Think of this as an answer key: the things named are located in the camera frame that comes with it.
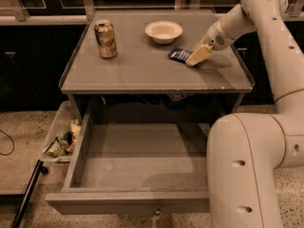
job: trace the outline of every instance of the soda can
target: soda can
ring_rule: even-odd
[[[114,28],[110,21],[107,19],[97,21],[94,31],[101,57],[115,57],[117,55],[117,49]]]

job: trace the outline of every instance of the bowl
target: bowl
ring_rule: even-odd
[[[153,22],[146,26],[145,33],[158,44],[169,44],[182,34],[182,27],[171,21]]]

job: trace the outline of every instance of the black metal bar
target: black metal bar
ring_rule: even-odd
[[[35,169],[34,169],[33,173],[31,174],[31,178],[29,180],[27,190],[26,190],[26,192],[23,196],[20,207],[19,207],[19,209],[18,209],[18,211],[17,211],[17,213],[14,217],[14,220],[13,220],[12,224],[11,224],[11,228],[18,228],[19,227],[19,225],[21,223],[21,220],[22,220],[22,217],[26,212],[31,193],[32,193],[32,191],[35,187],[35,184],[37,182],[37,179],[39,177],[39,174],[40,174],[40,171],[42,169],[43,164],[44,164],[44,162],[40,161],[40,160],[36,163]]]

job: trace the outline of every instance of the floor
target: floor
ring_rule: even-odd
[[[274,107],[240,106],[237,111],[273,113]],[[55,111],[0,113],[0,130],[12,137],[15,147],[9,156],[0,156],[0,192],[24,192],[55,115]],[[11,149],[11,140],[0,132],[0,152],[9,153]],[[61,190],[68,166],[45,165],[49,173],[40,175],[20,227],[210,227],[209,214],[63,216],[45,202],[45,196]],[[304,167],[276,170],[275,187],[284,226],[304,227]],[[16,209],[16,205],[0,204],[0,227],[10,227]]]

